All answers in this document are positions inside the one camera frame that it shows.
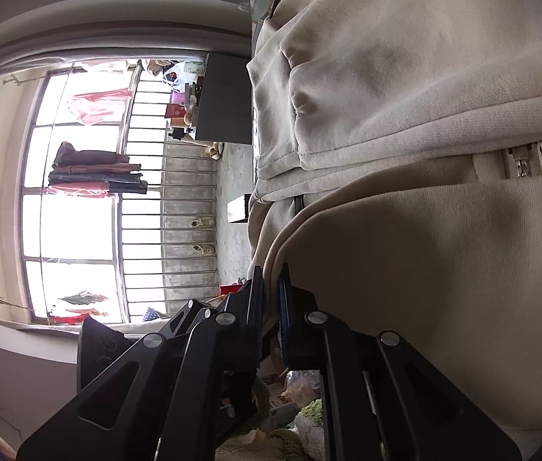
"curtain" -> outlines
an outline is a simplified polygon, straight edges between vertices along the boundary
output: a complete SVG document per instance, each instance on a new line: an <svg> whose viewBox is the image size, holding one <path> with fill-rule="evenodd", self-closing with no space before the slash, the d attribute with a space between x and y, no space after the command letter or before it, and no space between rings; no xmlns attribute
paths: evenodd
<svg viewBox="0 0 542 461"><path fill-rule="evenodd" d="M176 22L107 21L77 24L0 46L0 76L39 67L123 58L199 58L209 51L250 57L250 36Z"/></svg>

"window frame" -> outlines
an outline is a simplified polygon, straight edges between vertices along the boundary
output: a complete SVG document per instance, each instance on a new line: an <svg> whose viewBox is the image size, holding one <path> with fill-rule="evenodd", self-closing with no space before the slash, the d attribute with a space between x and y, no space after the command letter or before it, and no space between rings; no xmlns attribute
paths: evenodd
<svg viewBox="0 0 542 461"><path fill-rule="evenodd" d="M131 82L129 84L129 88L132 91L136 91L137 84L139 82L141 72L143 72L143 68L139 65L137 66L131 66L129 67L129 70L132 71L131 76ZM36 98L36 104L34 105L32 111L31 111L31 117L30 122L26 128L26 137L25 137L25 143L23 147L23 158L21 160L21 167L20 167L20 177L21 177L21 183L19 186L19 195L18 195L18 253L19 253L19 264L21 268L21 280L23 281L23 290L24 290L24 296L26 300L26 305L30 308L30 320L34 323L41 323L41 324L49 324L49 320L47 317L39 317L36 315L34 311L34 305L32 303L32 297L30 294L30 282L28 279L28 271L26 267L27 262L38 262L39 264L42 263L61 263L61 264L92 264L92 265L112 265L115 271L115 278L116 278L116 293L117 293L117 303L119 305L120 309L120 315L123 322L130 322L131 321L131 314L129 312L128 303L126 301L126 284L124 280L124 267L123 262L124 259L122 258L122 248L120 247L122 243L122 231L121 227L119 226L119 214L121 212L121 202L122 200L120 198L116 198L112 200L111 203L111 249L112 249L112 258L111 260L100 260L100 259L65 259L65 258L48 258L41 256L41 251L39 251L39 256L29 256L24 253L23 250L23 199L26 195L42 195L43 193L43 183L41 183L41 187L26 187L24 186L25 181L25 173L26 173L26 167L28 165L28 154L30 151L30 144L32 141L32 135L37 128L36 120L38 118L38 114L41 108L41 104L43 103L43 99L45 98L45 93L48 88L49 81L54 76L59 75L70 75L73 73L86 73L86 71L80 67L67 67L67 68L60 68L48 71L46 73L45 78L43 79L43 84L40 87L38 97ZM117 147L116 152L120 154L124 154L126 151L126 143L127 143L127 134L128 134L128 128L129 128L129 122L132 116L132 107L134 104L134 95L127 101L126 108L124 109L124 115L122 116L121 121L118 123L114 121L110 122L101 122L97 123L97 125L105 125L105 126L118 126L118 135L117 135ZM53 126L63 126L63 123L55 123Z"/></svg>

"bolt head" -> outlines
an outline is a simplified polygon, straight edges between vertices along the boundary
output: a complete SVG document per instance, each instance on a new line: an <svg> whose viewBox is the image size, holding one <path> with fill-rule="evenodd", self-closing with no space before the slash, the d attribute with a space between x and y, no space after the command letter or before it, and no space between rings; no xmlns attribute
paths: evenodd
<svg viewBox="0 0 542 461"><path fill-rule="evenodd" d="M154 348L162 344L164 337L157 332L151 332L143 337L143 346L147 348Z"/></svg>
<svg viewBox="0 0 542 461"><path fill-rule="evenodd" d="M216 322L221 326L230 326L233 322L235 322L235 316L230 312L220 312L216 316Z"/></svg>
<svg viewBox="0 0 542 461"><path fill-rule="evenodd" d="M396 332L386 331L380 336L380 341L387 347L396 347L401 341L401 338Z"/></svg>
<svg viewBox="0 0 542 461"><path fill-rule="evenodd" d="M318 310L307 314L307 320L312 324L324 324L327 322L328 318L329 316L327 316L327 314Z"/></svg>

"zipper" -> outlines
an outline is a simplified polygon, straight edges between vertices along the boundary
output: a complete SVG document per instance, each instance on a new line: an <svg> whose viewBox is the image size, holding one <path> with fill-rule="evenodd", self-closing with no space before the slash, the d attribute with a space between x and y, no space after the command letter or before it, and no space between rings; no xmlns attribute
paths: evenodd
<svg viewBox="0 0 542 461"><path fill-rule="evenodd" d="M516 176L519 178L528 177L531 174L531 170L529 167L529 149L527 146L512 147L510 151L516 166Z"/></svg>

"floor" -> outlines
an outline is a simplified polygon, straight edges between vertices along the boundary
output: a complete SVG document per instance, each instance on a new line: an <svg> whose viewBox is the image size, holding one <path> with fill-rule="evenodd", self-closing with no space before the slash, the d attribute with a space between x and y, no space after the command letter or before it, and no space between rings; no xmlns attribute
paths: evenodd
<svg viewBox="0 0 542 461"><path fill-rule="evenodd" d="M242 194L250 194L253 181L252 146L224 144L216 180L216 253L221 286L230 285L239 277L247 278L250 264L248 225L228 223L226 204Z"/></svg>

